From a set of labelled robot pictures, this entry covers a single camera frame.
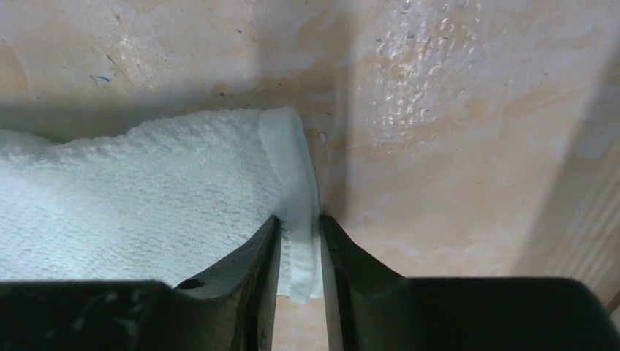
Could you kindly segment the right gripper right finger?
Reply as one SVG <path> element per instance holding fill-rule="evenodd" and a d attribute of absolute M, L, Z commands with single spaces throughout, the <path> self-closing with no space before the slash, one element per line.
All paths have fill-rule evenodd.
<path fill-rule="evenodd" d="M 320 217 L 330 350 L 617 350 L 582 283 L 550 277 L 414 277 Z"/>

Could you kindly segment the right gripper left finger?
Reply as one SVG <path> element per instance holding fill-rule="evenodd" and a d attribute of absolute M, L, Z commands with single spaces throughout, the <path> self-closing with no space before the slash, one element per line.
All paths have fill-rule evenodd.
<path fill-rule="evenodd" d="M 176 287 L 147 281 L 1 283 L 3 350 L 269 350 L 281 224 Z"/>

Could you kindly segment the mint green towel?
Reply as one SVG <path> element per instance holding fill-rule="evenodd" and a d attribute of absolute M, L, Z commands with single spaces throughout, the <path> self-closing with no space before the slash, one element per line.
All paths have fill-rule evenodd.
<path fill-rule="evenodd" d="M 295 109 L 203 111 L 55 144 L 1 131 L 3 280 L 175 286 L 283 225 L 277 292 L 322 295 L 320 202 Z"/>

